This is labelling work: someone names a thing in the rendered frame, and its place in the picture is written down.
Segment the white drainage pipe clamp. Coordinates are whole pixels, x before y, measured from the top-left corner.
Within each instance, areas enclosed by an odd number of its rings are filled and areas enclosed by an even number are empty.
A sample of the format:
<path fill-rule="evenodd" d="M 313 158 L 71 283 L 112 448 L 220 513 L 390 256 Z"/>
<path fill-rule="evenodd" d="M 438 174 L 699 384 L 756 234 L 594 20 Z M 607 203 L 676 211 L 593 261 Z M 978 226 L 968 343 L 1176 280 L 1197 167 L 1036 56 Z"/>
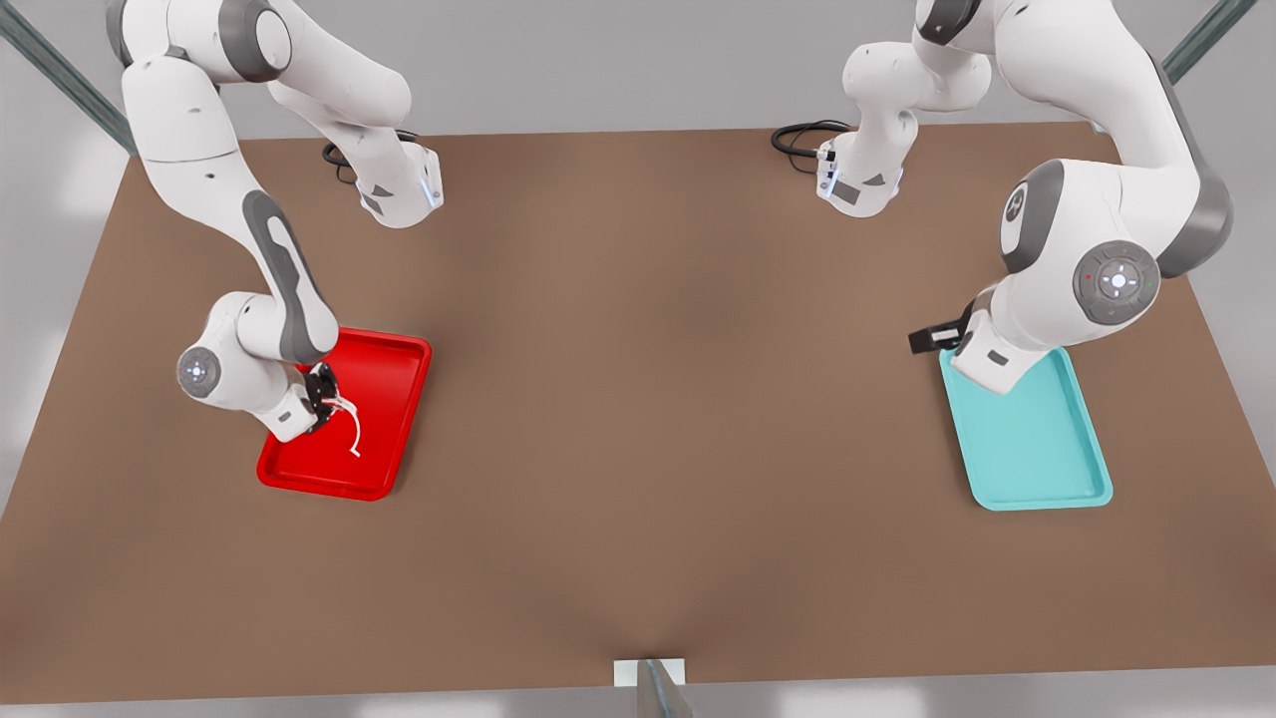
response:
<path fill-rule="evenodd" d="M 362 454 L 359 451 L 359 445 L 362 440 L 362 423 L 360 420 L 357 406 L 351 403 L 351 400 L 346 399 L 346 397 L 339 397 L 339 395 L 333 397 L 333 399 L 327 400 L 327 403 L 328 406 L 332 406 L 332 408 L 337 409 L 337 412 L 350 414 L 350 418 L 352 420 L 353 423 L 353 440 L 348 448 L 348 451 L 355 458 L 361 458 Z"/>

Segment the red rectangular tray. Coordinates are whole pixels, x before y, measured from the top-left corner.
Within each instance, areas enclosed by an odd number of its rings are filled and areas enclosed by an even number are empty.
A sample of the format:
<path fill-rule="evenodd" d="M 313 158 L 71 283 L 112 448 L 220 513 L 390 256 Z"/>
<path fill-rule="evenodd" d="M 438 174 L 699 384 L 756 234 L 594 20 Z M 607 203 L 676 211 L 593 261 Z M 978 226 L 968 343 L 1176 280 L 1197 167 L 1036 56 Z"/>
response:
<path fill-rule="evenodd" d="M 350 414 L 336 412 L 319 431 L 287 444 L 267 437 L 258 478 L 273 488 L 376 501 L 396 485 L 433 347 L 416 337 L 343 326 L 325 360 L 334 369 L 339 397 L 357 406 L 362 457 L 348 451 Z"/>

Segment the teal rectangular tray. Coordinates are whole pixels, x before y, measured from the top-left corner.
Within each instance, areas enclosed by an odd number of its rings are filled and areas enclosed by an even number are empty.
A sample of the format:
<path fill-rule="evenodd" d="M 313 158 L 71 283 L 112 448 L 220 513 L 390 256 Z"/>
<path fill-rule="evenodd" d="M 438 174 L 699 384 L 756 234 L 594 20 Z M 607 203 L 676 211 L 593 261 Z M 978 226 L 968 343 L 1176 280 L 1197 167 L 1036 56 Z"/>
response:
<path fill-rule="evenodd" d="M 961 376 L 952 356 L 940 351 L 940 376 L 979 505 L 1030 511 L 1111 500 L 1111 476 L 1067 349 L 1045 355 L 1005 395 Z"/>

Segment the silver frame post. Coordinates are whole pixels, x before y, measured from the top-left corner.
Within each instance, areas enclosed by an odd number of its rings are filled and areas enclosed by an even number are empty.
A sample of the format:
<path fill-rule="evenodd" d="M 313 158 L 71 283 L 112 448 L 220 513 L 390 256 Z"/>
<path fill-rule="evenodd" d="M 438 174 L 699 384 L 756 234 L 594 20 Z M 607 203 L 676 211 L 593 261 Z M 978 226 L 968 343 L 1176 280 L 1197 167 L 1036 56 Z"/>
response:
<path fill-rule="evenodd" d="M 0 38 L 8 41 L 17 54 L 77 105 L 106 135 L 122 145 L 129 156 L 138 154 L 131 128 L 122 111 L 116 108 L 100 88 L 92 85 L 10 0 L 0 0 Z"/>
<path fill-rule="evenodd" d="M 681 694 L 686 685 L 683 658 L 646 658 L 615 661 L 615 687 L 635 689 L 635 718 L 694 718 L 694 712 Z"/>
<path fill-rule="evenodd" d="M 1160 62 L 1168 82 L 1176 85 L 1257 3 L 1258 0 L 1217 0 Z"/>

